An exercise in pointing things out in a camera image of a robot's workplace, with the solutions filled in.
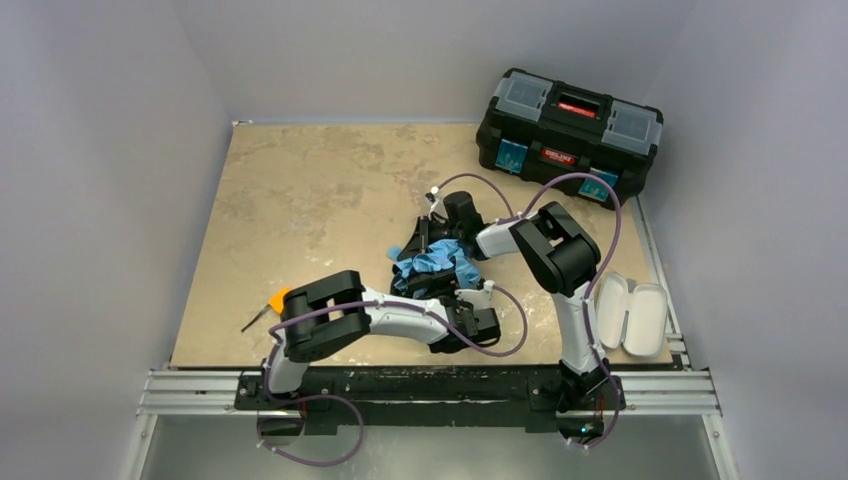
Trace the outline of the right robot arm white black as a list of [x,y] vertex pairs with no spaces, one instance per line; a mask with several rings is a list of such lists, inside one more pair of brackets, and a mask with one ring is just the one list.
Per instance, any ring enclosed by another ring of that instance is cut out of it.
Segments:
[[466,191],[442,200],[430,193],[428,198],[444,211],[419,217],[409,242],[391,253],[391,294],[480,302],[495,285],[482,276],[477,262],[519,254],[555,305],[562,343],[560,410],[593,399],[609,381],[590,301],[601,262],[596,242],[557,202],[527,216],[487,223]]

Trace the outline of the light blue folding umbrella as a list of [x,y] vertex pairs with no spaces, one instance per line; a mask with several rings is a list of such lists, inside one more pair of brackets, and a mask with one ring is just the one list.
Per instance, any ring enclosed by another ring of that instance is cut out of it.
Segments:
[[465,249],[456,239],[444,239],[431,244],[426,253],[416,255],[406,260],[400,259],[398,246],[392,246],[387,256],[392,260],[392,280],[390,294],[404,296],[404,280],[411,271],[436,272],[454,269],[460,282],[459,289],[474,288],[482,283],[480,270],[466,255]]

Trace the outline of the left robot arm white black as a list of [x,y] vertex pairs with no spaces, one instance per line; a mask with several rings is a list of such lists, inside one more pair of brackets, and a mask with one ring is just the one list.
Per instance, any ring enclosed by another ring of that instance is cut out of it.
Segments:
[[496,344],[501,326],[491,283],[461,286],[454,270],[395,274],[389,293],[363,284],[345,270],[286,292],[274,345],[263,365],[273,395],[297,391],[308,366],[368,335],[414,340],[434,354]]

